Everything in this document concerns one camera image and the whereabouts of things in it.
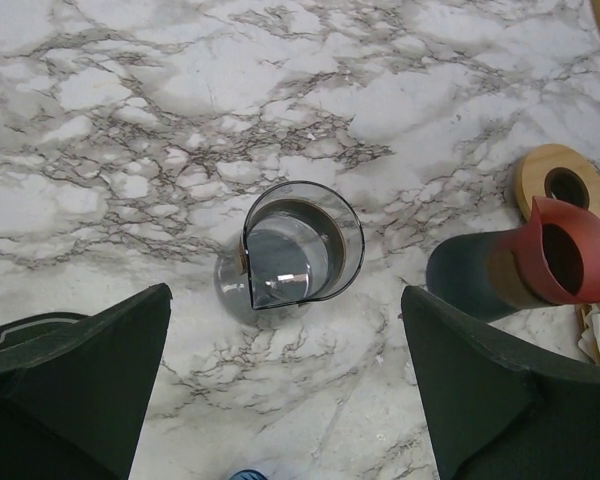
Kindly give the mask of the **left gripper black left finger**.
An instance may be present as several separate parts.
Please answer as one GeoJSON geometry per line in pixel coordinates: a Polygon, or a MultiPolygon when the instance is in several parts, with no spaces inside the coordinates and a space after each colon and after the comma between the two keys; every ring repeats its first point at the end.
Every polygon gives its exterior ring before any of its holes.
{"type": "Polygon", "coordinates": [[[0,352],[0,479],[126,479],[172,294],[153,285],[0,352]]]}

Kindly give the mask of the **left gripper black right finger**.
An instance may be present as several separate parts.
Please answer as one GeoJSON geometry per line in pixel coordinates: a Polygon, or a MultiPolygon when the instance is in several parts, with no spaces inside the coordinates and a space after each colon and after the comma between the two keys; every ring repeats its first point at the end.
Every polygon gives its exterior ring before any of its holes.
{"type": "Polygon", "coordinates": [[[402,319],[442,479],[600,479],[600,367],[408,286],[402,319]]]}

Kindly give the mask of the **clear grey glass carafe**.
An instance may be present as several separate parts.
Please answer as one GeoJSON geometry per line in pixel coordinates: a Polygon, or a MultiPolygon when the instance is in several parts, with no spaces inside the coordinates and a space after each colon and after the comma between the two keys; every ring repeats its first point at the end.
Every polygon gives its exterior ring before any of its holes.
{"type": "Polygon", "coordinates": [[[214,286],[238,322],[270,328],[342,294],[365,256],[360,219],[335,190],[288,181],[264,191],[219,255],[214,286]]]}

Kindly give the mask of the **blue cone dripper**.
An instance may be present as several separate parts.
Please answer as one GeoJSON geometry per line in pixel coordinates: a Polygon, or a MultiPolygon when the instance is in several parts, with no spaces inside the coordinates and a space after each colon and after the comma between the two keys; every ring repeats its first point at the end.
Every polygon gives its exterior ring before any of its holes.
{"type": "Polygon", "coordinates": [[[267,477],[257,470],[244,469],[234,473],[229,480],[267,480],[267,477]]]}

